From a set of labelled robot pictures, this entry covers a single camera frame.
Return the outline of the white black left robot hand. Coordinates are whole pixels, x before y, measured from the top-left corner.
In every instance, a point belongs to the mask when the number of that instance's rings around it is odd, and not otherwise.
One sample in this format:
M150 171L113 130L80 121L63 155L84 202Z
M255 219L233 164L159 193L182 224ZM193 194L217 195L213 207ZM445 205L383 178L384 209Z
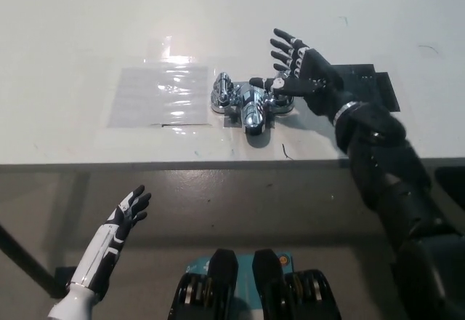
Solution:
M97 229L73 276L77 284L103 297L131 229L147 217L151 194L140 185L130 192Z

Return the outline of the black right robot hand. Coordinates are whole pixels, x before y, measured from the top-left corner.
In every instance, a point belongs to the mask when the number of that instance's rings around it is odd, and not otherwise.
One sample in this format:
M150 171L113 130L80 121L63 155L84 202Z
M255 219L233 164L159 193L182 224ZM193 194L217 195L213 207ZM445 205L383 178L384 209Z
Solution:
M344 82L336 69L316 49L281 29L274 29L270 39L277 60L274 78L254 77L249 84L274 95L301 97L317 116L333 120L337 111L351 100L344 92Z

